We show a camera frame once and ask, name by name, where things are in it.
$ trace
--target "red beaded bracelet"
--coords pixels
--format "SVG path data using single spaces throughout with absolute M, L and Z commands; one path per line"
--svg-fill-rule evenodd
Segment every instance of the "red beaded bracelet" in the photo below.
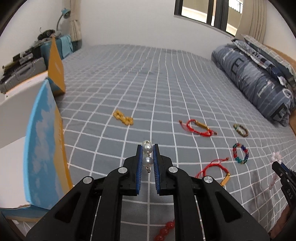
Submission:
M 194 122 L 197 126 L 203 128 L 203 129 L 206 129 L 207 131 L 206 132 L 199 132 L 199 131 L 196 131 L 194 130 L 191 126 L 190 126 L 190 123 L 191 122 Z M 186 124 L 184 124 L 181 120 L 179 121 L 179 123 L 181 124 L 182 128 L 185 130 L 185 131 L 190 131 L 190 132 L 193 132 L 195 134 L 198 134 L 198 135 L 201 135 L 203 137 L 210 137 L 212 136 L 213 134 L 217 135 L 217 132 L 211 130 L 207 125 L 203 124 L 203 123 L 200 123 L 199 121 L 195 120 L 195 119 L 190 119 L 189 121 L 187 121 Z
M 170 230 L 174 229 L 175 221 L 167 222 L 165 228 L 159 230 L 159 234 L 155 236 L 154 241 L 164 241 Z

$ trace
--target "red bead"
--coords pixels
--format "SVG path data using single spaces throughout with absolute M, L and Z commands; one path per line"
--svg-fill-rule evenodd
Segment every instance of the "red bead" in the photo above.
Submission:
M 175 222 L 167 222 L 165 226 L 168 230 L 173 229 L 175 227 Z
M 162 235 L 162 236 L 167 236 L 168 235 L 168 229 L 166 228 L 162 228 L 160 231 L 159 231 L 159 234 Z
M 162 235 L 156 235 L 154 238 L 154 241 L 164 241 L 165 237 L 163 237 Z

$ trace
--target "window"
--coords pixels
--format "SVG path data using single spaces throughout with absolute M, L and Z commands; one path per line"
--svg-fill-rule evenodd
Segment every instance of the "window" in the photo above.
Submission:
M 185 16 L 235 36 L 243 0 L 176 0 L 175 15 Z

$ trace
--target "cardboard box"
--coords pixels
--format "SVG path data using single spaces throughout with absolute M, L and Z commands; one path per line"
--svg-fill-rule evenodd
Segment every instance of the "cardboard box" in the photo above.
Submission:
M 6 218 L 37 221 L 73 187 L 53 96 L 64 92 L 62 61 L 52 44 L 48 72 L 16 86 L 0 104 L 0 211 Z

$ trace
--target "balcony railing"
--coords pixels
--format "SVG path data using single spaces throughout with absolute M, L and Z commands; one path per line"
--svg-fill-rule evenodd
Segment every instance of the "balcony railing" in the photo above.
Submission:
M 229 3 L 228 5 L 233 8 L 234 10 L 238 11 L 239 13 L 242 14 L 242 7 L 243 7 L 243 4 L 238 1 L 238 0 L 229 0 Z

